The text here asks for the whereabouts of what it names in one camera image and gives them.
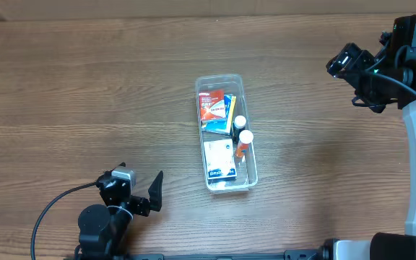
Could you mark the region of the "white Hansaplast box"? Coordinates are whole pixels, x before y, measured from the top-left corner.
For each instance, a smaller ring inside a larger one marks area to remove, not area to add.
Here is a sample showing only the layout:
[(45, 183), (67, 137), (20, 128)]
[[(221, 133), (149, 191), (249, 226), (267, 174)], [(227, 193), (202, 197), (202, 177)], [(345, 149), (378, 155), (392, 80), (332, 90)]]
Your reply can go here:
[(205, 165), (209, 182), (233, 181), (237, 178), (233, 141), (220, 139), (204, 142)]

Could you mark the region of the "clear plastic container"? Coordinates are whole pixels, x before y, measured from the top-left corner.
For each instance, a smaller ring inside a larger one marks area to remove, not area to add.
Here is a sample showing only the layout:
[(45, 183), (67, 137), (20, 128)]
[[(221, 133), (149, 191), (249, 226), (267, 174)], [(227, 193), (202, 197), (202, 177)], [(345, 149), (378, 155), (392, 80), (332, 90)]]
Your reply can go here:
[(204, 177), (207, 188), (214, 193), (223, 193), (223, 192), (232, 192), (232, 191), (247, 191), (250, 187), (254, 186), (258, 182), (258, 173), (256, 169), (256, 158), (254, 152), (253, 142), (250, 144), (246, 154), (239, 158), (235, 156), (235, 151), (237, 144), (233, 143), (233, 154), (235, 160), (235, 166), (237, 170), (237, 178), (233, 181), (218, 181), (218, 182), (209, 182), (207, 180), (207, 171), (205, 165), (205, 155), (204, 155), (204, 142), (216, 141), (220, 139), (231, 139), (233, 134), (233, 124), (231, 127), (230, 135), (216, 134), (211, 132), (202, 131), (202, 123), (199, 117), (199, 97), (200, 92), (207, 92), (213, 90), (223, 90), (225, 95), (234, 95), (236, 96), (235, 110), (233, 115), (233, 120), (236, 116), (245, 116), (246, 130), (251, 131), (250, 118), (248, 114), (248, 109), (246, 105), (246, 96), (243, 87), (242, 77), (238, 74), (220, 74), (212, 76), (200, 77), (196, 80), (195, 83), (196, 90), (196, 104), (197, 104), (197, 115), (199, 120), (199, 136), (201, 143), (201, 156), (204, 167)]

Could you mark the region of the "blue yellow VapoDrops box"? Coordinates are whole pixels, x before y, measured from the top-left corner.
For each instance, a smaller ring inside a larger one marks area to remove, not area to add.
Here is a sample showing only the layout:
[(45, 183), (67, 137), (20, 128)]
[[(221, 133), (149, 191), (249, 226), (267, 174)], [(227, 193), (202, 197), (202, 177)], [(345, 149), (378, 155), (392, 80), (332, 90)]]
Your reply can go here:
[(235, 110), (236, 96), (234, 95), (225, 95), (225, 110), (226, 110), (226, 120), (218, 122), (210, 122), (202, 124), (202, 131), (230, 135), (231, 127), (233, 123), (233, 115)]

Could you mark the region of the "red medicine box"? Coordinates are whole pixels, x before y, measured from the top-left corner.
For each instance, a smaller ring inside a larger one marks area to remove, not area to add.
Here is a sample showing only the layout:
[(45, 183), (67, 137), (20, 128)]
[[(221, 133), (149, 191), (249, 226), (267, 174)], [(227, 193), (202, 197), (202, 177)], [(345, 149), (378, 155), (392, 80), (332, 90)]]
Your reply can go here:
[(224, 121), (226, 116), (223, 90), (200, 92), (199, 117), (202, 123)]

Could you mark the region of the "orange bottle white cap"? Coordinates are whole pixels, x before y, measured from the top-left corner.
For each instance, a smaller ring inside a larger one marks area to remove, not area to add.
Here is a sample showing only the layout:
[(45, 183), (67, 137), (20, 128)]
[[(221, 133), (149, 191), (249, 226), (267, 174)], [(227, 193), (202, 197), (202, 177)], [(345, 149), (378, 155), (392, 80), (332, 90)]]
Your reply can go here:
[(238, 145), (235, 151), (236, 157), (243, 157), (254, 140), (254, 134), (250, 130), (242, 130), (238, 135)]

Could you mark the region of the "dark bottle white cap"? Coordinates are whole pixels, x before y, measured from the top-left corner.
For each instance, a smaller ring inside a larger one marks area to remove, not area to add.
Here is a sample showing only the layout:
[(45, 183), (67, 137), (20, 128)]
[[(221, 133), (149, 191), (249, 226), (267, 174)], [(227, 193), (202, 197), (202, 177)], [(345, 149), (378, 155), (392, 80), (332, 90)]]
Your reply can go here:
[(237, 144), (238, 140), (239, 140), (239, 134), (242, 132), (242, 130), (245, 129), (246, 127), (246, 117), (245, 116), (236, 116), (233, 120), (233, 134), (232, 134), (232, 138), (233, 138), (233, 143)]

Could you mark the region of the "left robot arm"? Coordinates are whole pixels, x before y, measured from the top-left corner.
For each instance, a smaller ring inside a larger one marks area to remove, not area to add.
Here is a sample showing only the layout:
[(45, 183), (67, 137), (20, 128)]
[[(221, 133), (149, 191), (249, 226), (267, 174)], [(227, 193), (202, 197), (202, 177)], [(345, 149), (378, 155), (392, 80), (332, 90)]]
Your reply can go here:
[(131, 259), (122, 249), (127, 229), (139, 215), (147, 217), (162, 208), (164, 173), (160, 171), (148, 188), (149, 196), (132, 194), (135, 173), (123, 162), (105, 171), (95, 182), (104, 204), (93, 204), (78, 217), (79, 245), (75, 259)]

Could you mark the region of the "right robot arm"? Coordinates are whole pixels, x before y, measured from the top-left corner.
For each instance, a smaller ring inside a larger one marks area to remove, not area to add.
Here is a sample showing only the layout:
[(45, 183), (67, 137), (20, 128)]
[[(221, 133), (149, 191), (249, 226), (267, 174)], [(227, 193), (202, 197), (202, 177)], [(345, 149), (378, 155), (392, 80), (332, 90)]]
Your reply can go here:
[(404, 234), (376, 233), (370, 240), (328, 239), (317, 250), (286, 251), (286, 259), (416, 259), (416, 14), (398, 17), (380, 37), (372, 55), (348, 43), (326, 65), (334, 78), (355, 90), (352, 104), (382, 113), (396, 104), (402, 111), (409, 148), (409, 209)]

